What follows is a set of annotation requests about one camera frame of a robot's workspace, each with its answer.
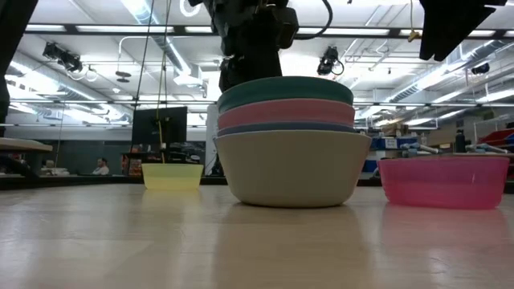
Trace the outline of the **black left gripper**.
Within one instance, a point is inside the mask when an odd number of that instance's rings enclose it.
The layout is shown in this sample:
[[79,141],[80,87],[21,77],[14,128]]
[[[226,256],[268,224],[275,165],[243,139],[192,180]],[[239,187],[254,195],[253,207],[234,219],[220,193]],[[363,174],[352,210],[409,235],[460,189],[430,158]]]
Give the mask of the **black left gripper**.
[[296,11],[288,0],[187,2],[193,8],[206,8],[210,29],[222,40],[222,53],[235,55],[220,64],[221,92],[243,82],[282,76],[278,50],[288,49],[299,30]]

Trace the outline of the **green opaque bowl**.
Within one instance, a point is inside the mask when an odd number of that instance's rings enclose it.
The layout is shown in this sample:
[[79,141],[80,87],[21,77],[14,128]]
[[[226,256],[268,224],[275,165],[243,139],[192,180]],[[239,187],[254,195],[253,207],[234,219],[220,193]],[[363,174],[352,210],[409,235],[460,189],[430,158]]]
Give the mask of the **green opaque bowl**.
[[342,83],[307,76],[279,76],[241,83],[223,92],[217,101],[219,113],[246,104],[269,100],[322,99],[353,105],[353,93]]

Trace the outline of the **pink opaque bowl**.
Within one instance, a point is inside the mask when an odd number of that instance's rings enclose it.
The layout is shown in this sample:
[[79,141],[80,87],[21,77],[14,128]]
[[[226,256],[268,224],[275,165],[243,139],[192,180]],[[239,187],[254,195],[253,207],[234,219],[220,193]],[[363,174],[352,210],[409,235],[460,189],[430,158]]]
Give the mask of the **pink opaque bowl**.
[[274,122],[321,122],[353,126],[353,106],[333,100],[285,99],[245,104],[221,112],[218,127]]

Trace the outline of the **blue opaque bowl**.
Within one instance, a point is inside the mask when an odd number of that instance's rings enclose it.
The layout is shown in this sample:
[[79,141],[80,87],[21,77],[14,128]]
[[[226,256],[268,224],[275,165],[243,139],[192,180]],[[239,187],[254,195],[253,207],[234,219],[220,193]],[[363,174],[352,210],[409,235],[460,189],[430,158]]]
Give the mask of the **blue opaque bowl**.
[[265,132],[281,130],[319,130],[334,132],[356,132],[356,130],[353,127],[344,124],[330,124],[321,122],[273,122],[244,124],[229,128],[223,128],[218,131],[217,137],[244,132]]

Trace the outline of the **cream opaque bowl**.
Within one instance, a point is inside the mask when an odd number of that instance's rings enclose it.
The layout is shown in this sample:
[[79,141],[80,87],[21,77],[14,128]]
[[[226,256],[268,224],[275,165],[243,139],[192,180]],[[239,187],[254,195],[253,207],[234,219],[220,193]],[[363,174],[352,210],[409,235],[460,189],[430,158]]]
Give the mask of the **cream opaque bowl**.
[[279,130],[225,135],[215,144],[230,191],[241,202],[319,208],[350,199],[371,142],[355,132]]

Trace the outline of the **white shelf board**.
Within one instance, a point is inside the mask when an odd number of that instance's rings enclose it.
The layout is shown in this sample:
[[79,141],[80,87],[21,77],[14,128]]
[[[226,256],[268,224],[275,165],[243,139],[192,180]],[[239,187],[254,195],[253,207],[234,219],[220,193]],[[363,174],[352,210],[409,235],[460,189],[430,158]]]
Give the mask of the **white shelf board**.
[[53,147],[36,140],[0,137],[0,152],[51,152]]

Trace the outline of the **white pillar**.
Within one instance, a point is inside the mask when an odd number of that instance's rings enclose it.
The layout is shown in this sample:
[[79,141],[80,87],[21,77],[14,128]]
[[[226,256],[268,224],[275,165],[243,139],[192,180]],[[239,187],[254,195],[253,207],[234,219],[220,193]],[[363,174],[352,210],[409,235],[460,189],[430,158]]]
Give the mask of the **white pillar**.
[[205,162],[205,175],[209,176],[212,173],[214,163],[217,158],[217,149],[214,144],[214,139],[218,133],[218,107],[216,104],[210,104],[207,107],[206,119],[206,162]]

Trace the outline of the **black monitor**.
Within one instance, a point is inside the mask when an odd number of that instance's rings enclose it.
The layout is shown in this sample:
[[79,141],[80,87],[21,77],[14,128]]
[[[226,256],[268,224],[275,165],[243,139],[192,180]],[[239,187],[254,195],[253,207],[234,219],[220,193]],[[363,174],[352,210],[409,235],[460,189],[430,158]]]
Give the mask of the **black monitor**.
[[159,145],[186,142],[187,107],[136,110],[132,143]]

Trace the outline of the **yellow translucent bowl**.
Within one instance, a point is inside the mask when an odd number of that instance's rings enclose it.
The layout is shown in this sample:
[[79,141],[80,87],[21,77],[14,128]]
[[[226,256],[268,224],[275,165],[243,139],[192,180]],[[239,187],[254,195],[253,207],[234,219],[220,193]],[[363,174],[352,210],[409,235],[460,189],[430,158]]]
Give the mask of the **yellow translucent bowl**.
[[197,164],[142,164],[149,190],[194,190],[200,186],[203,166]]

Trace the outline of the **blue box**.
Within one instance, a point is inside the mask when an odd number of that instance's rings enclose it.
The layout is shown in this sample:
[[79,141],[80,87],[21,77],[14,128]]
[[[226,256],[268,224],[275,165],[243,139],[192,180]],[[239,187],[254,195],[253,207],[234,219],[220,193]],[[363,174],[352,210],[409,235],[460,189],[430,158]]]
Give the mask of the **blue box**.
[[417,137],[374,137],[372,139],[371,150],[401,150],[404,144],[417,143]]

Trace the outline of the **magenta translucent bowl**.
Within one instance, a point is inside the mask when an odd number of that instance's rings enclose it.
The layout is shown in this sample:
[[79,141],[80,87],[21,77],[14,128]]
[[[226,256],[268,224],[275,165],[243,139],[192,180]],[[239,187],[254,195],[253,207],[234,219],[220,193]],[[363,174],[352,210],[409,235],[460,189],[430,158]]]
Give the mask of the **magenta translucent bowl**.
[[502,200],[507,157],[414,157],[378,162],[389,202],[457,210],[491,210]]

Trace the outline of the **person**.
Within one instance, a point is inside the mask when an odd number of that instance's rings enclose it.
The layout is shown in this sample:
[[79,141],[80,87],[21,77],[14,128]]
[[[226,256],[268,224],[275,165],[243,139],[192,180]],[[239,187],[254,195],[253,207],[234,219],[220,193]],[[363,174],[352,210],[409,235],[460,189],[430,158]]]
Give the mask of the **person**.
[[101,157],[97,160],[97,166],[92,172],[93,175],[106,176],[109,175],[108,162],[105,158]]

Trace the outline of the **black overhead rail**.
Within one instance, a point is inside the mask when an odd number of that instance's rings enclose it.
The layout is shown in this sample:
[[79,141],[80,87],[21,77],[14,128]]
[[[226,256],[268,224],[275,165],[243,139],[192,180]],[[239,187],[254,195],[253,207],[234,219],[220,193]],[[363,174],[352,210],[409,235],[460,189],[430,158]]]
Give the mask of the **black overhead rail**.
[[[143,26],[100,24],[44,24],[30,23],[27,35],[92,35],[92,36],[146,36],[172,37],[213,36],[209,26]],[[323,38],[339,39],[407,39],[410,30],[399,27],[341,26],[327,29]]]

